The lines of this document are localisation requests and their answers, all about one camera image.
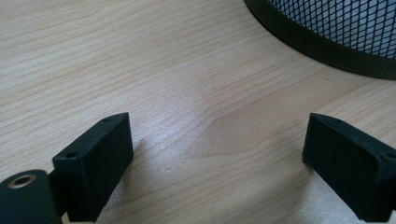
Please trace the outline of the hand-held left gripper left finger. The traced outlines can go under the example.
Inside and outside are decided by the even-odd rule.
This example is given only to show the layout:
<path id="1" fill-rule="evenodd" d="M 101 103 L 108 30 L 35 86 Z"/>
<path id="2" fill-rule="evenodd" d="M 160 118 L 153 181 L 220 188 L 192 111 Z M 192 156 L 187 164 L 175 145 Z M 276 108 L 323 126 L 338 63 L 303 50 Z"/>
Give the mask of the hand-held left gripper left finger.
<path id="1" fill-rule="evenodd" d="M 65 186 L 69 219 L 96 221 L 133 157 L 127 113 L 99 120 L 53 157 L 55 176 Z"/>

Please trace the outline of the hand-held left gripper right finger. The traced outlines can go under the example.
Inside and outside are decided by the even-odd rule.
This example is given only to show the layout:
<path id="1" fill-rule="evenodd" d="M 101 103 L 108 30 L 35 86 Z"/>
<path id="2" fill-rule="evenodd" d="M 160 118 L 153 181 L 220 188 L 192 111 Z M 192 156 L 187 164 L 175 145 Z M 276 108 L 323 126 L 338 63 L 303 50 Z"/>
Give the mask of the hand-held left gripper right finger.
<path id="1" fill-rule="evenodd" d="M 330 116 L 309 117 L 303 162 L 367 222 L 396 211 L 396 149 Z"/>

